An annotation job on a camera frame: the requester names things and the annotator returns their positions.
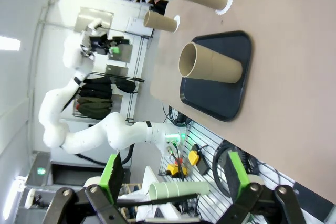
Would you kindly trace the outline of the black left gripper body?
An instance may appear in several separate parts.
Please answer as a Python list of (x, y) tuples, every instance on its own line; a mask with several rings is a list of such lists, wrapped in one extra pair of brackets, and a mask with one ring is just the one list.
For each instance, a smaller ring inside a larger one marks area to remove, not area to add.
[(89, 36), (90, 49), (100, 55), (109, 53), (108, 36), (106, 33), (98, 33), (97, 35)]

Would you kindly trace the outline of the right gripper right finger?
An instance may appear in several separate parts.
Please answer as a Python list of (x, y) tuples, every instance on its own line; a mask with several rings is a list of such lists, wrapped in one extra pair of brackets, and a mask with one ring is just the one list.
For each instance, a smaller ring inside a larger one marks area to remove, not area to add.
[(270, 189), (252, 179), (237, 152), (228, 152), (224, 172), (233, 203), (220, 223), (248, 223), (257, 215), (263, 216), (266, 223), (306, 223), (293, 188), (278, 185)]

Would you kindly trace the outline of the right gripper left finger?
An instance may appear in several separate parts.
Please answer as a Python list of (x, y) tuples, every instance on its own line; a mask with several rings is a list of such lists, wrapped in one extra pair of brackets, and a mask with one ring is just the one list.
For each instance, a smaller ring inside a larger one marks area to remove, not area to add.
[(91, 216), (98, 223), (125, 223), (117, 206), (124, 175), (120, 154), (112, 154), (97, 183), (80, 191), (68, 187), (57, 190), (43, 223), (84, 223)]

